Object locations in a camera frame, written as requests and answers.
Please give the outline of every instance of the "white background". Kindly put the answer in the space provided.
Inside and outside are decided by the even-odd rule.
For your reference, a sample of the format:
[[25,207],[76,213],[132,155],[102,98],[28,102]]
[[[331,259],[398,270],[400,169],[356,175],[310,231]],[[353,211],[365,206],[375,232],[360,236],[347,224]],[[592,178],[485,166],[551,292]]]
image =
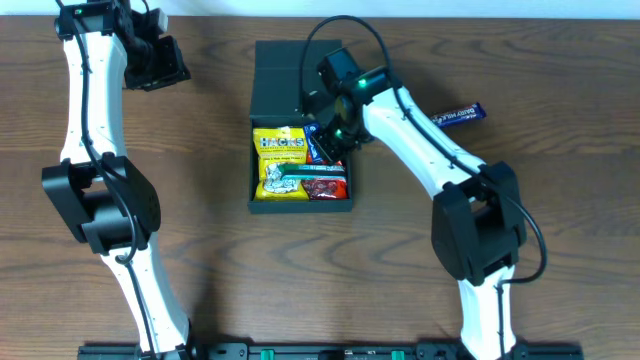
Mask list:
[[[131,3],[144,9],[140,0]],[[168,15],[640,19],[640,0],[149,0],[149,5]],[[57,13],[54,0],[0,0],[3,15]]]

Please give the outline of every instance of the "yellow snack bag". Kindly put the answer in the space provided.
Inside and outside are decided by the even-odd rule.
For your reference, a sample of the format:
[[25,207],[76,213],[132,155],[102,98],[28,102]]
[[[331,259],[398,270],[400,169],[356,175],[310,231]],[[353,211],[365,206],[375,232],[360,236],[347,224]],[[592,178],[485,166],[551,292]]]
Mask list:
[[260,157],[260,182],[255,200],[309,200],[300,180],[281,179],[278,164],[305,164],[307,141],[302,128],[253,129],[253,143]]

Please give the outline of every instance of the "red snack package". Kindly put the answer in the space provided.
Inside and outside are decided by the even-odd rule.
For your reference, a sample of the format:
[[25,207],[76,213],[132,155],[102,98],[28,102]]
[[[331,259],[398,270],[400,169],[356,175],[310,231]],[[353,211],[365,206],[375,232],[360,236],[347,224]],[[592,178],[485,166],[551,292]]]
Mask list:
[[311,200],[347,199],[347,182],[335,179],[302,180],[302,187]]

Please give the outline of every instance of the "wooden table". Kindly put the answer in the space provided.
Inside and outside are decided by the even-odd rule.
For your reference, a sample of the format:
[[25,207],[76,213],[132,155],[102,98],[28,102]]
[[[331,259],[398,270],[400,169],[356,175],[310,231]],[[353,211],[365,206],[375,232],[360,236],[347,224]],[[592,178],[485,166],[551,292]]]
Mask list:
[[[303,39],[317,21],[172,18],[193,80],[123,94],[130,159],[160,196],[173,289],[205,341],[456,337],[458,288],[431,247],[431,203],[382,144],[355,155],[352,213],[248,213],[254,42]],[[372,23],[426,113],[486,107],[486,120],[447,133],[515,169],[547,235],[545,276],[513,290],[516,333],[579,341],[590,359],[639,357],[640,23]],[[363,66],[382,63],[354,24],[318,38],[344,39]],[[135,342],[113,275],[40,184],[68,116],[53,18],[2,17],[0,43],[0,358],[70,359],[85,342]],[[537,266],[534,244],[519,275]]]

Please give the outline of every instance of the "blue snack package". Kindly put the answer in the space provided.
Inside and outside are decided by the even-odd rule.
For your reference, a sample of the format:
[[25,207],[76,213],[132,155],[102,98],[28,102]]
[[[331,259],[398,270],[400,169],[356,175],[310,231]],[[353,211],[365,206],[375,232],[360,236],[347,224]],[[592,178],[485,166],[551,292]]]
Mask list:
[[309,153],[307,154],[307,163],[308,164],[323,164],[324,160],[318,149],[316,149],[316,145],[311,141],[311,135],[316,132],[316,130],[320,129],[320,124],[317,122],[312,122],[304,126],[304,135],[307,138],[307,144],[309,147]]
[[480,103],[475,103],[462,109],[432,115],[430,119],[439,128],[444,128],[470,120],[484,119],[485,117],[487,117],[487,113],[482,109]]

